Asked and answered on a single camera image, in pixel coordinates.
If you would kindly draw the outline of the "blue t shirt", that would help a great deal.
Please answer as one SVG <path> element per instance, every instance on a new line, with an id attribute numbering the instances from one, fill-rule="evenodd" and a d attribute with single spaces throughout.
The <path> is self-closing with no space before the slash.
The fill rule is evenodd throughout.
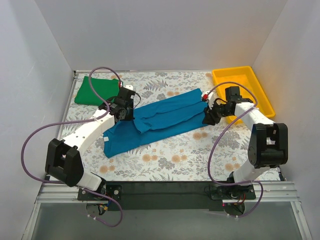
<path id="1" fill-rule="evenodd" d="M 137 108 L 134 119 L 120 121 L 103 134 L 104 154 L 112 158 L 137 147 L 148 145 L 201 127 L 208 106 L 197 88 L 186 93 Z"/>

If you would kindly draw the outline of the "yellow plastic tray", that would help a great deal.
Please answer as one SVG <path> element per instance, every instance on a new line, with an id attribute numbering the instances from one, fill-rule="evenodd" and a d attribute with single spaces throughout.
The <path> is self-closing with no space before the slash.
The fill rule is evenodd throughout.
<path id="1" fill-rule="evenodd" d="M 239 83 L 241 84 L 239 87 L 240 95 L 243 98 L 249 98 L 252 101 L 254 97 L 257 98 L 257 108 L 259 108 L 267 118 L 272 119 L 275 117 L 276 112 L 250 66 L 214 69 L 212 70 L 212 79 L 215 86 L 228 82 L 216 88 L 215 91 L 219 98 L 226 100 L 225 89 L 235 86 L 235 84 L 231 82 Z"/>

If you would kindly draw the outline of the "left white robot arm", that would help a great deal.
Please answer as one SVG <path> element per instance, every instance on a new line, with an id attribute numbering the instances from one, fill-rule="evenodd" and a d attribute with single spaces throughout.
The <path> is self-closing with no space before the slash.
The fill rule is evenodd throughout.
<path id="1" fill-rule="evenodd" d="M 95 200 L 106 196 L 103 179 L 84 169 L 82 156 L 103 133 L 120 121 L 133 119 L 134 96 L 131 85 L 122 86 L 113 100 L 101 104 L 90 118 L 62 140 L 53 139 L 48 144 L 45 172 L 69 187 L 89 189 Z"/>

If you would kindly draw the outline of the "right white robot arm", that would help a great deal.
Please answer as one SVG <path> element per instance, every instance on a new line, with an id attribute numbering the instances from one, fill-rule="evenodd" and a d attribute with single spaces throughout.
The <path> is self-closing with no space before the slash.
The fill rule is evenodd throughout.
<path id="1" fill-rule="evenodd" d="M 241 88 L 239 83 L 227 87 L 225 99 L 215 98 L 211 90 L 201 95 L 201 100 L 207 103 L 203 124 L 214 126 L 221 118 L 235 116 L 251 131 L 246 162 L 233 171 L 225 182 L 215 182 L 214 186 L 208 187 L 213 200 L 255 199 L 253 183 L 257 178 L 288 161 L 287 125 L 266 117 L 257 108 L 257 98 L 243 97 Z"/>

